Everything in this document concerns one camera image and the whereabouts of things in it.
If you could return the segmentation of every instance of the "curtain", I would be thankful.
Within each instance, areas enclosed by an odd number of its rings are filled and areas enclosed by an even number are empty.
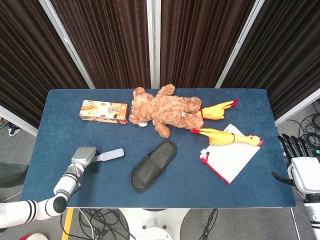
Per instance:
[[[1,0],[0,19],[0,105],[37,128],[49,90],[88,86],[38,0]]]
[[[213,88],[254,0],[162,0],[160,86]]]
[[[150,88],[145,0],[51,0],[96,88]]]
[[[319,1],[267,0],[222,87],[267,89],[275,119],[319,89]]]

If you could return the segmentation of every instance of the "notepad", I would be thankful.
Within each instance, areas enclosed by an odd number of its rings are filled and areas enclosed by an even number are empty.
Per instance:
[[[232,124],[229,124],[224,131],[244,136]],[[201,151],[200,159],[222,180],[230,184],[259,149],[259,146],[252,146],[244,142],[209,145]]]

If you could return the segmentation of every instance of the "blue table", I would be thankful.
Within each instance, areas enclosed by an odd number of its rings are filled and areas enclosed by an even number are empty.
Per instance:
[[[148,89],[157,94],[157,89]],[[102,152],[123,148],[125,156],[99,163],[99,172],[86,170],[82,190],[69,207],[92,208],[277,208],[296,205],[292,187],[276,181],[271,171],[288,176],[267,92],[263,89],[176,89],[177,96],[197,96],[202,106],[239,99],[223,120],[205,120],[205,128],[223,130],[235,125],[245,135],[257,134],[264,143],[241,173],[228,185],[199,155],[207,137],[170,126],[177,154],[155,184],[144,193],[130,186],[134,166],[164,139],[149,122],[147,127],[128,123],[84,121],[79,117],[83,100],[128,103],[133,89],[55,89],[48,94],[21,199],[42,201],[71,163],[79,146]]]

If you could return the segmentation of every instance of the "brown teddy bear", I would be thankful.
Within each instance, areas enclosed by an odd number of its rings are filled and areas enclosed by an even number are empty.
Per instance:
[[[170,136],[167,124],[177,128],[201,129],[204,119],[199,114],[201,100],[198,97],[172,96],[175,86],[163,86],[156,97],[142,87],[133,91],[130,122],[139,124],[152,120],[155,130],[163,138]]]

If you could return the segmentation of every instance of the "black slipper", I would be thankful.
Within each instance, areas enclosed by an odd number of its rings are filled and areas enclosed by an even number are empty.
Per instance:
[[[177,146],[169,140],[163,141],[144,159],[142,159],[130,174],[130,183],[137,193],[143,193],[150,188],[161,175],[177,153]]]

